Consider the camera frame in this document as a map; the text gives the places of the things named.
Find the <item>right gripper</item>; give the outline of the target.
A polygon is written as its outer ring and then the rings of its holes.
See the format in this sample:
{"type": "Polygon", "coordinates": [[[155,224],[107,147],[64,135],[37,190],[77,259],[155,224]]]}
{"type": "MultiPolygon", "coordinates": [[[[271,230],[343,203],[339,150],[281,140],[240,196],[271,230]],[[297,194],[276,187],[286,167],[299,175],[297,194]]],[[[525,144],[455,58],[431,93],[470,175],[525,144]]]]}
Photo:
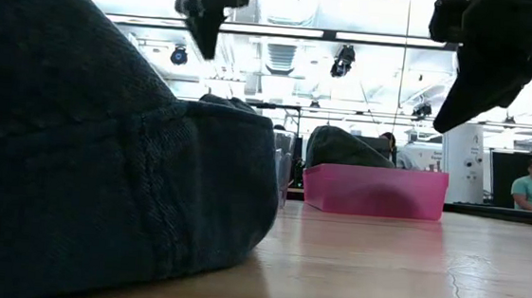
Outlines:
{"type": "Polygon", "coordinates": [[[466,0],[458,72],[432,124],[446,133],[508,108],[532,81],[532,0],[466,0]]]}

